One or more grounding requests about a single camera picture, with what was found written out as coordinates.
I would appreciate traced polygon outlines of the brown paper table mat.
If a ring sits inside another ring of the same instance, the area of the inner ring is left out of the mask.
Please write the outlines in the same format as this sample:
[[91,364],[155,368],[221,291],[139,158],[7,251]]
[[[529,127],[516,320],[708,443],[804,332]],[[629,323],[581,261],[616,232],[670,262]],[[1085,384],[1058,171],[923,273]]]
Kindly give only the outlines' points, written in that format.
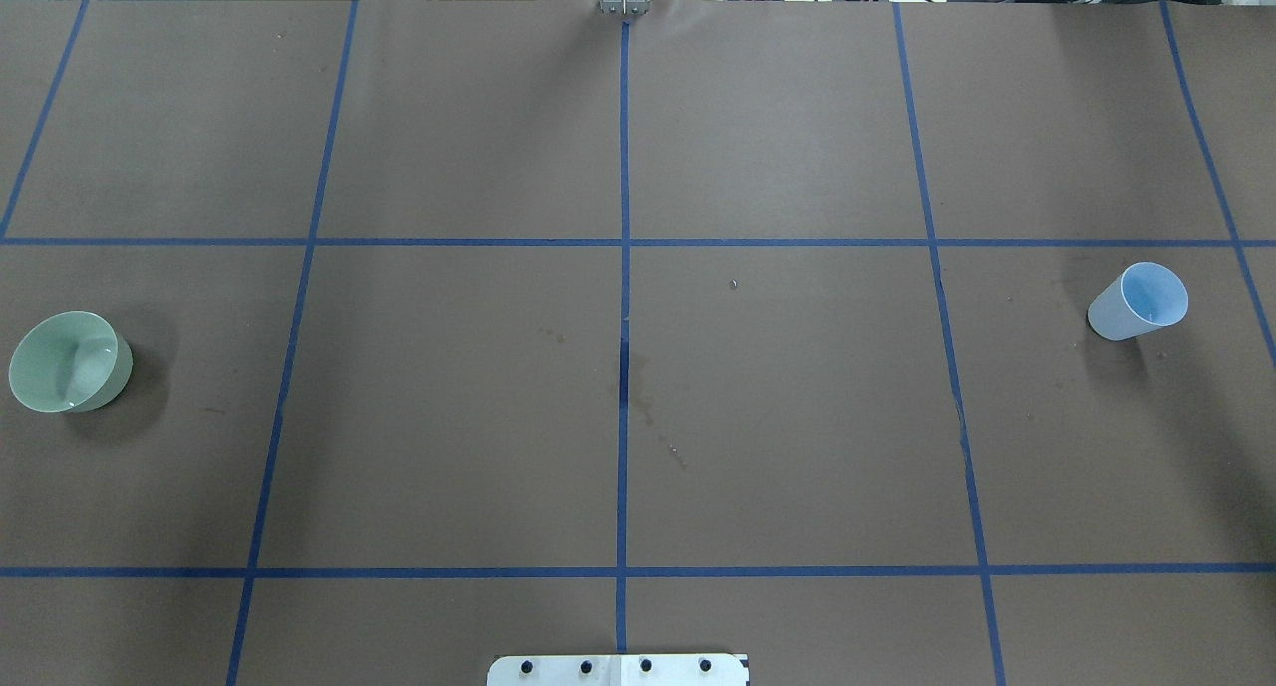
[[70,310],[5,685],[1273,682],[1270,6],[6,0],[4,358]]

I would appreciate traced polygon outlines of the pale green ceramic bowl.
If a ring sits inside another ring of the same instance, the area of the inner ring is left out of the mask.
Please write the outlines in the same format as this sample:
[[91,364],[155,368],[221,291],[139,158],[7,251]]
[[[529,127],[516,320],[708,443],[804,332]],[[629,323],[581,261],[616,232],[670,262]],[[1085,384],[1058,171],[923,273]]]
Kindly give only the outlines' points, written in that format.
[[13,397],[43,414],[92,412],[108,405],[131,377],[131,346],[94,312],[60,312],[38,323],[11,354]]

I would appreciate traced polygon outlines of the light blue plastic cup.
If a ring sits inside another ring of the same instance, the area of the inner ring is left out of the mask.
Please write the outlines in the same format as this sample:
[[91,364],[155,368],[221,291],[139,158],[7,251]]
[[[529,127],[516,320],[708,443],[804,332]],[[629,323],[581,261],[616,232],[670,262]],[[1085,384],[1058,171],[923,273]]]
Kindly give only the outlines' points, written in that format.
[[1129,340],[1174,326],[1189,310],[1184,282],[1168,266],[1139,261],[1088,305],[1088,326],[1105,340]]

